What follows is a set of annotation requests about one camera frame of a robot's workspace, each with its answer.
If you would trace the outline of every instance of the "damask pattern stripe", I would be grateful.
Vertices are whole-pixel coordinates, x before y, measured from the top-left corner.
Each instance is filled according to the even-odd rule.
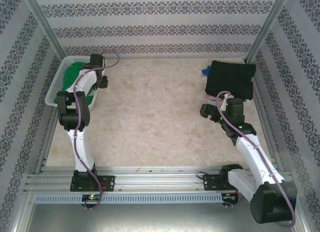
[[[13,139],[16,136],[16,132],[19,128],[23,113],[25,112],[29,97],[35,86],[38,74],[41,70],[41,66],[44,62],[49,47],[50,42],[45,36],[42,39],[42,42],[34,56],[34,60],[29,68],[27,76],[23,82],[23,86],[21,87],[21,91],[19,92],[17,101],[14,104],[14,108],[12,110],[12,113],[10,114],[7,126],[3,130],[3,134],[0,140],[0,171],[2,171],[2,167],[6,162],[6,157],[8,156],[8,152],[11,149],[11,144],[13,143]]]
[[[269,115],[268,115],[268,113],[267,113],[267,108],[266,108],[266,106],[265,106],[263,97],[261,96],[262,93],[261,93],[261,91],[260,91],[257,78],[254,77],[254,79],[255,79],[256,87],[258,88],[258,92],[259,92],[258,96],[260,96],[260,98],[261,98],[262,105],[263,105],[263,108],[264,108],[264,111],[265,111],[265,115],[266,115],[266,118],[267,118],[267,120],[268,120],[270,129],[271,129],[271,133],[272,133],[272,136],[273,136],[272,138],[273,138],[273,140],[274,140],[274,144],[275,144],[275,146],[276,146],[277,151],[279,151],[279,146],[278,146],[278,143],[277,143],[277,140],[276,140],[276,137],[275,137],[274,130],[273,130],[273,128],[272,128],[272,124],[271,124]],[[283,169],[284,169],[284,171],[285,171],[285,170],[286,170],[286,166],[285,166],[285,164],[283,163],[282,155],[281,155],[280,153],[278,153],[278,154],[279,154],[279,157],[280,157],[280,161],[281,161],[282,167],[283,167]]]
[[[272,1],[183,1],[42,5],[47,18],[168,15],[168,14],[267,14]]]
[[[58,38],[183,35],[256,35],[260,25],[155,25],[55,28]]]
[[[0,2],[0,34],[3,33],[12,15],[22,0],[1,0]]]
[[[308,78],[312,89],[315,91],[318,101],[320,102],[319,65],[314,59],[313,54],[308,49],[305,40],[299,33],[298,27],[293,22],[293,19],[286,8],[282,9],[277,19],[284,33],[286,34],[286,37],[289,40],[290,45],[301,64],[301,67],[306,73],[306,77]]]
[[[299,2],[320,33],[320,0],[299,0]]]
[[[320,204],[318,203],[318,199],[316,198],[317,193],[313,188],[313,184],[312,182],[310,182],[311,178],[308,174],[306,163],[302,159],[301,152],[297,146],[296,139],[293,135],[292,129],[290,128],[287,115],[285,113],[282,102],[279,98],[279,94],[272,80],[269,68],[261,51],[257,53],[256,60],[260,67],[264,83],[267,87],[268,94],[273,105],[273,109],[278,118],[278,122],[281,127],[281,132],[284,136],[284,140],[287,145],[291,159],[293,161],[293,165],[296,169],[295,172],[298,175],[298,179],[301,183],[301,187],[306,197],[306,201],[309,204],[310,212],[313,214],[313,219],[315,220],[315,225],[317,229],[320,230]]]
[[[35,33],[38,26],[37,20],[32,13],[29,14],[23,28],[19,32],[12,49],[6,57],[3,66],[0,70],[0,103],[3,101],[2,98],[6,94],[6,90],[13,79],[13,75],[18,69],[18,65],[21,62],[23,55],[26,52],[27,46]]]
[[[279,70],[286,91],[291,98],[292,106],[296,110],[296,115],[300,121],[302,130],[305,133],[308,144],[311,147],[311,151],[314,154],[313,156],[317,161],[317,165],[320,166],[320,136],[317,134],[317,130],[315,129],[315,123],[311,120],[309,111],[304,103],[304,99],[300,94],[295,79],[291,74],[289,66],[285,61],[284,55],[281,52],[272,32],[267,35],[265,42],[273,56],[273,60]]]
[[[110,45],[110,46],[78,46],[64,47],[70,55],[88,55],[90,53],[105,54],[115,51],[119,54],[145,53],[246,53],[251,44],[147,44],[147,45]]]
[[[37,130],[42,118],[42,115],[44,113],[45,109],[45,97],[47,94],[47,91],[50,87],[50,84],[52,80],[55,77],[56,71],[58,70],[60,64],[60,60],[58,57],[55,55],[52,63],[50,65],[50,69],[48,71],[48,75],[45,79],[43,88],[41,90],[41,94],[39,96],[38,103],[35,107],[33,117],[31,119],[31,123],[29,125],[29,128],[27,130],[26,137],[23,142],[23,146],[21,148],[20,154],[18,156],[18,160],[16,162],[16,165],[14,167],[14,172],[12,174],[12,179],[10,180],[9,187],[7,188],[7,193],[4,196],[4,203],[2,204],[2,209],[0,212],[0,231],[6,231],[6,225],[8,224],[10,215],[13,210],[14,202],[17,198],[17,193],[18,189],[21,185],[21,178],[22,174],[24,173],[28,159],[30,156],[30,152],[32,150],[33,144],[34,144],[34,138],[37,136]],[[45,134],[42,136],[46,136],[46,133],[48,131],[48,125],[49,125],[50,120],[48,120],[48,124],[46,125],[46,131]]]

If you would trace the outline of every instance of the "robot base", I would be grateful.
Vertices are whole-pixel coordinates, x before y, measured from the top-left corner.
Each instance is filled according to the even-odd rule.
[[[115,177],[99,176],[94,165],[91,172],[98,178],[102,185],[102,190],[112,192],[115,187]],[[86,191],[99,191],[99,186],[96,180],[89,172],[79,172],[75,170],[70,185],[71,192],[86,192]]]
[[[228,182],[228,172],[233,169],[243,169],[239,164],[228,164],[222,166],[219,174],[205,174],[203,175],[203,186],[205,191],[219,191],[219,190],[237,190]],[[226,203],[223,205],[231,206],[238,203],[238,192],[223,193],[222,198]]]

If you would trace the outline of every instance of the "beige floor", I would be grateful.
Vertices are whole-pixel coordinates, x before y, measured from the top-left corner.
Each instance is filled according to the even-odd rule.
[[[201,70],[212,60],[127,59],[109,69],[108,88],[99,90],[88,127],[96,165],[246,165],[220,126],[199,114],[207,103]],[[253,101],[245,103],[244,114],[268,153]],[[46,165],[74,164],[70,139],[58,123]]]

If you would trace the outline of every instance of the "wall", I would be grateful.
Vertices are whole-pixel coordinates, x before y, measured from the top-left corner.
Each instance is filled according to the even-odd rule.
[[[38,0],[67,55],[245,58],[275,0]]]
[[[45,96],[60,60],[24,0],[0,0],[0,231],[35,170],[52,108]]]
[[[320,231],[320,0],[287,0],[256,55],[255,80],[311,231]]]

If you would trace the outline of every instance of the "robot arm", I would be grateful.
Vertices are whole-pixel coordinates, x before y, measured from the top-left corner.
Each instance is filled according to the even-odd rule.
[[[100,68],[104,66],[104,58],[98,54],[91,54],[90,62],[86,64],[79,72],[80,77],[86,71],[93,68]],[[87,95],[91,88],[106,88],[108,86],[108,78],[104,76],[104,70],[95,70],[89,72],[80,79],[76,85],[76,81],[66,90],[60,91],[57,94],[58,118],[60,124],[67,131],[73,146],[75,156],[75,170],[71,182],[71,190],[73,188],[81,189],[83,191],[92,191],[96,188],[97,183],[94,178],[87,171],[87,168],[82,162],[91,170],[93,174],[97,174],[95,163],[90,153],[87,126],[90,123],[90,111],[87,103]],[[81,124],[76,133],[76,147],[79,155],[76,155],[74,147],[75,129],[78,125],[79,112],[75,108],[74,87],[76,88],[76,95],[79,100],[79,108],[81,110]]]
[[[226,165],[220,170],[219,183],[225,186],[233,186],[250,202],[251,213],[256,222],[266,223],[291,220],[291,211],[273,175],[280,182],[293,208],[296,205],[297,188],[292,181],[286,182],[278,173],[263,151],[255,129],[251,124],[245,123],[243,101],[238,98],[225,97],[221,109],[225,110],[222,113],[226,119],[245,134],[248,139],[253,141],[256,147],[223,120],[216,106],[203,104],[200,110],[202,117],[208,118],[208,115],[211,115],[210,120],[221,125],[227,137],[231,139],[234,146],[245,157],[253,174],[253,177],[250,176],[238,164]],[[270,170],[263,162],[257,148]]]

